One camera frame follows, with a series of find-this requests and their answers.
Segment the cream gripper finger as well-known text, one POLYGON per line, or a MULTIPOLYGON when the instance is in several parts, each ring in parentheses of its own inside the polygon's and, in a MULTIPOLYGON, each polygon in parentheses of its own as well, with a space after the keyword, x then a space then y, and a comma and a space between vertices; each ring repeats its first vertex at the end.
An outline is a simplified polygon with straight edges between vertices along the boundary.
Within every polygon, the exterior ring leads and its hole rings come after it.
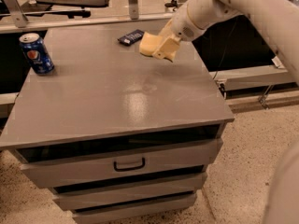
POLYGON ((152 56, 160 60, 167 59, 170 62, 173 62, 179 47, 179 39, 176 39, 174 37, 168 37, 161 44, 158 45, 157 49, 153 52, 152 56))

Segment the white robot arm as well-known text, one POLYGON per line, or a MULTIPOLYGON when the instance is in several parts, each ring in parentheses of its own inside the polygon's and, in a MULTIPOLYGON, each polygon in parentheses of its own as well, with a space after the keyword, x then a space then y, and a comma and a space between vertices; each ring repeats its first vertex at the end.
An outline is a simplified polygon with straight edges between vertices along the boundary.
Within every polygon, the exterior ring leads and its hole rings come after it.
MULTIPOLYGON (((170 57, 181 41, 192 41, 214 23, 246 16, 299 83, 299 7, 289 0, 189 0, 160 32, 153 55, 170 57)), ((288 147, 269 190, 263 224, 299 224, 299 143, 288 147)))

